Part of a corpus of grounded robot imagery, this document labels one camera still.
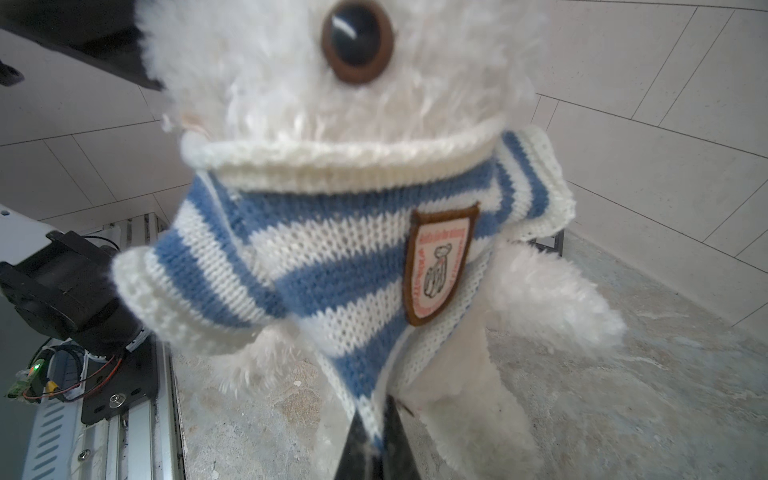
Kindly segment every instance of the white plush toy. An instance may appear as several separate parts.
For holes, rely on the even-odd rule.
[[[197,177],[161,241],[115,260],[128,307],[232,386],[311,349],[380,461],[391,398],[467,478],[532,477],[485,327],[586,355],[624,332],[522,243],[574,216],[546,134],[505,130],[532,95],[533,2],[146,0],[137,20]]]

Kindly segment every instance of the embroidered badge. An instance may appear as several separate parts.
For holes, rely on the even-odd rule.
[[[436,214],[413,213],[403,298],[408,321],[421,326],[446,308],[462,276],[478,205]]]

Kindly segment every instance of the plastic toy eye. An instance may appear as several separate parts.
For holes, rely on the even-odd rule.
[[[346,83],[364,84],[378,77],[392,57],[394,44],[389,17],[372,0],[340,2],[323,24],[323,54]]]

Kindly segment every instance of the screw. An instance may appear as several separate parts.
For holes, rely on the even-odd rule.
[[[111,409],[116,409],[123,405],[123,403],[125,403],[124,393],[115,393],[113,396],[109,397],[109,408]]]

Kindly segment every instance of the white knit collar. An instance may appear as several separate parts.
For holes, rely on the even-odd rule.
[[[237,190],[302,194],[363,192],[424,184],[464,173],[489,158],[503,117],[439,140],[396,144],[208,141],[188,131],[181,156]]]

